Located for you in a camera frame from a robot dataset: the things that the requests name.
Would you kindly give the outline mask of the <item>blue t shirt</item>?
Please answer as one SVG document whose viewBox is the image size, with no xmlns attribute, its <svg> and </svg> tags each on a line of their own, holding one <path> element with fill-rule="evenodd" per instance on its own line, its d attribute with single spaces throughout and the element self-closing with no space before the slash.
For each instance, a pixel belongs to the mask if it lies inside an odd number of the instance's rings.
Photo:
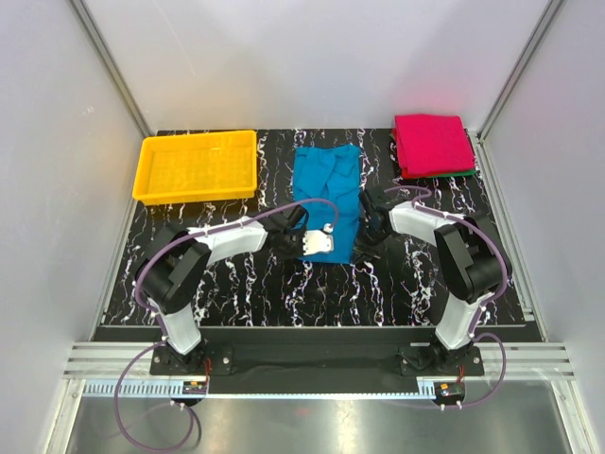
<svg viewBox="0 0 605 454">
<path fill-rule="evenodd" d="M 308 228 L 318 230 L 334 222 L 334 249 L 316 253 L 308 261 L 349 264 L 360 218 L 360 148 L 300 147 L 296 149 L 292 177 L 295 201 L 310 199 Z"/>
</svg>

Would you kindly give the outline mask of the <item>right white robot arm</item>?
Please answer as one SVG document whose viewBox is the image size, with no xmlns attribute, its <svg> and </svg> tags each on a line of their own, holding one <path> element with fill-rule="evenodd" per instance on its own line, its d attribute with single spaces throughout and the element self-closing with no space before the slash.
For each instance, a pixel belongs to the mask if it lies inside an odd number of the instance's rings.
<svg viewBox="0 0 605 454">
<path fill-rule="evenodd" d="M 412 201 L 394 202 L 380 187 L 363 190 L 363 218 L 353 247 L 353 262 L 379 257 L 379 246 L 391 236 L 413 236 L 437 248 L 448 299 L 435 334 L 414 357 L 402 356 L 414 372 L 450 375 L 469 355 L 486 305 L 506 291 L 512 266 L 489 218 L 454 215 Z"/>
</svg>

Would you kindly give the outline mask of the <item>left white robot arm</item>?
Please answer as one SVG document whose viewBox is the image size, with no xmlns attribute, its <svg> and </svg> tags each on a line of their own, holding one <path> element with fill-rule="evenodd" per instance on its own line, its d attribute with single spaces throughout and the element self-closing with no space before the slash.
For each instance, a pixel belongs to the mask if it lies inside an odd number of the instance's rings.
<svg viewBox="0 0 605 454">
<path fill-rule="evenodd" d="M 300 205 L 266 210 L 207 230 L 166 225 L 136 265 L 134 299 L 156 316 L 163 333 L 160 362 L 186 375 L 208 363 L 193 302 L 208 266 L 242 253 L 303 253 L 309 214 Z"/>
</svg>

